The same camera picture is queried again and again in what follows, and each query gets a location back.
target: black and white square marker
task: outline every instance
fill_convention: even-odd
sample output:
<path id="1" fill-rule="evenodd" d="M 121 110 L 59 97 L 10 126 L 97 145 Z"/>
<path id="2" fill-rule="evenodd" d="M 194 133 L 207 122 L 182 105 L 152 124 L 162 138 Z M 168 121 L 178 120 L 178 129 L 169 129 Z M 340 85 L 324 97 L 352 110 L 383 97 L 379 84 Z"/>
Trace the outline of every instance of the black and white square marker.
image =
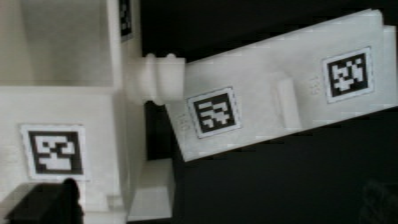
<path id="1" fill-rule="evenodd" d="M 33 178 L 88 180 L 84 127 L 22 125 L 22 135 Z"/>
<path id="2" fill-rule="evenodd" d="M 120 0 L 121 40 L 134 38 L 132 0 Z"/>
<path id="3" fill-rule="evenodd" d="M 189 98 L 198 137 L 210 137 L 242 127 L 233 88 Z"/>
<path id="4" fill-rule="evenodd" d="M 324 78 L 329 103 L 374 91 L 370 47 L 324 60 Z"/>

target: black surface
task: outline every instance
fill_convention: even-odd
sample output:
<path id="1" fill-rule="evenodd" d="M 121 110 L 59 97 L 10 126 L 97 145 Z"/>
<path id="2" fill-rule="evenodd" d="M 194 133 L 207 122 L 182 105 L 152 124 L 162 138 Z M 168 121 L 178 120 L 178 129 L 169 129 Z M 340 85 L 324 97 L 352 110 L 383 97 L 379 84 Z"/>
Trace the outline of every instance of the black surface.
<path id="1" fill-rule="evenodd" d="M 194 61 L 365 8 L 398 24 L 397 0 L 146 0 L 145 54 Z M 173 224 L 360 223 L 367 184 L 398 183 L 398 108 L 189 163 L 173 135 Z"/>
<path id="2" fill-rule="evenodd" d="M 129 222 L 129 224 L 169 224 L 171 219 L 155 219 L 148 221 Z"/>
<path id="3" fill-rule="evenodd" d="M 175 135 L 166 107 L 146 103 L 146 145 L 148 160 L 171 158 L 177 148 Z"/>
<path id="4" fill-rule="evenodd" d="M 360 222 L 370 180 L 398 183 L 398 109 L 184 163 L 171 223 Z"/>
<path id="5" fill-rule="evenodd" d="M 398 184 L 386 184 L 377 181 L 368 183 L 360 223 L 398 223 Z"/>
<path id="6" fill-rule="evenodd" d="M 143 50 L 194 61 L 319 22 L 376 8 L 397 24 L 398 1 L 146 0 Z"/>

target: white square border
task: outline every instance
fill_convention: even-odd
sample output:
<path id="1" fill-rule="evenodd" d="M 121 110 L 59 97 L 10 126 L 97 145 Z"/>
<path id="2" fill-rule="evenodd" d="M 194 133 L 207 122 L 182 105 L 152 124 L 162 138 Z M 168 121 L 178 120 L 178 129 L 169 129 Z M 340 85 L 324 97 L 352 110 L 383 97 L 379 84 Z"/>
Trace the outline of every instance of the white square border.
<path id="1" fill-rule="evenodd" d="M 33 145 L 31 145 L 31 137 L 29 131 L 47 131 L 47 132 L 63 132 L 75 131 L 79 133 L 79 144 L 81 144 L 81 157 L 82 157 L 82 168 L 84 174 L 81 175 L 63 175 L 63 174 L 38 174 L 36 173 L 36 165 L 34 165 L 34 156 L 33 156 Z M 91 180 L 89 173 L 89 161 L 88 161 L 88 149 L 86 149 L 86 129 L 82 125 L 45 125 L 45 124 L 22 124 L 20 125 L 22 132 L 22 140 L 24 140 L 24 148 L 26 155 L 29 160 L 29 174 L 34 180 L 49 180 L 49 181 L 63 181 L 68 178 L 73 178 L 79 181 Z"/>
<path id="2" fill-rule="evenodd" d="M 233 116 L 235 116 L 235 125 L 216 130 L 210 131 L 207 133 L 203 133 L 201 131 L 201 124 L 200 124 L 200 120 L 198 120 L 198 113 L 196 113 L 196 107 L 194 107 L 194 102 L 198 102 L 200 100 L 205 100 L 209 98 L 212 98 L 214 96 L 219 96 L 221 94 L 228 93 L 228 97 L 230 97 L 230 102 L 232 102 L 232 109 L 233 109 Z M 226 87 L 194 97 L 189 98 L 187 100 L 189 102 L 189 111 L 191 111 L 191 117 L 194 120 L 194 126 L 196 126 L 196 133 L 198 133 L 198 138 L 203 139 L 207 137 L 212 137 L 237 129 L 242 128 L 242 121 L 241 121 L 241 113 L 239 113 L 239 103 L 237 103 L 237 98 L 235 98 L 235 93 L 233 93 L 233 87 Z"/>
<path id="3" fill-rule="evenodd" d="M 365 53 L 367 56 L 367 71 L 368 71 L 368 88 L 347 93 L 345 95 L 333 97 L 333 89 L 331 89 L 331 80 L 329 80 L 329 69 L 328 69 L 328 65 L 331 62 L 360 55 Z M 374 60 L 372 60 L 372 47 L 363 48 L 361 50 L 351 51 L 349 53 L 324 59 L 324 80 L 326 80 L 326 93 L 328 93 L 328 103 L 336 103 L 342 100 L 347 100 L 361 95 L 365 95 L 367 93 L 372 93 L 376 90 L 376 84 L 374 84 Z"/>

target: white plastic part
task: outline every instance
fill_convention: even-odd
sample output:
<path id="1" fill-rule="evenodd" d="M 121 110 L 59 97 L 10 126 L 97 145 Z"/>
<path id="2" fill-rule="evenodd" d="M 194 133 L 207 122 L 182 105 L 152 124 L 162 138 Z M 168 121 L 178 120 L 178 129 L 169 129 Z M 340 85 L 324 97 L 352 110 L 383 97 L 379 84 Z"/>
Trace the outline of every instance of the white plastic part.
<path id="1" fill-rule="evenodd" d="M 297 109 L 296 87 L 292 79 L 285 79 L 278 82 L 278 95 L 283 109 L 285 127 L 290 130 L 301 131 L 303 122 Z"/>
<path id="2" fill-rule="evenodd" d="M 169 159 L 146 163 L 129 221 L 173 217 L 175 175 Z"/>
<path id="3" fill-rule="evenodd" d="M 125 82 L 130 79 L 125 74 L 134 76 L 129 64 L 141 55 L 139 1 L 132 1 L 132 11 L 134 38 L 129 39 L 120 30 L 120 1 L 0 0 L 0 110 L 8 111 L 0 115 L 0 202 L 24 183 L 59 183 L 81 175 L 88 224 L 127 223 L 146 176 L 145 107 L 127 97 L 132 87 Z M 24 125 L 43 129 L 43 133 L 38 130 L 31 133 L 36 143 L 43 138 L 34 135 L 50 133 L 61 135 L 54 141 L 75 144 L 73 151 L 63 149 L 65 154 L 79 152 L 79 143 L 84 144 L 84 166 L 72 163 L 56 166 L 34 159 L 42 155 L 26 147 Z M 75 134 L 68 135 L 59 127 L 81 127 L 84 134 L 72 128 Z M 61 159 L 57 153 L 49 155 L 52 162 Z M 84 167 L 84 174 L 63 174 L 57 170 L 59 176 L 33 175 L 34 166 L 47 171 L 61 167 L 70 172 L 70 165 L 77 169 Z"/>
<path id="4" fill-rule="evenodd" d="M 173 54 L 157 58 L 153 54 L 130 62 L 129 71 L 129 97 L 145 104 L 153 101 L 157 105 L 184 99 L 185 59 Z"/>
<path id="5" fill-rule="evenodd" d="M 189 63 L 185 100 L 168 104 L 185 161 L 397 106 L 395 54 L 367 10 Z"/>

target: white base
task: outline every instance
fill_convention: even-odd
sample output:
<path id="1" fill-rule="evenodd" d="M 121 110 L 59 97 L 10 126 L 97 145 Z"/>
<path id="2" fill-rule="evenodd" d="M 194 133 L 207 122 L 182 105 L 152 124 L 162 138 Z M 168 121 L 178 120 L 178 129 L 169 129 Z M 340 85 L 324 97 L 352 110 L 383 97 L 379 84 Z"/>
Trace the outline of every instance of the white base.
<path id="1" fill-rule="evenodd" d="M 145 166 L 129 221 L 171 218 L 175 175 L 171 159 L 150 161 Z"/>
<path id="2" fill-rule="evenodd" d="M 84 214 L 86 224 L 127 224 L 127 213 L 121 212 L 88 212 Z"/>

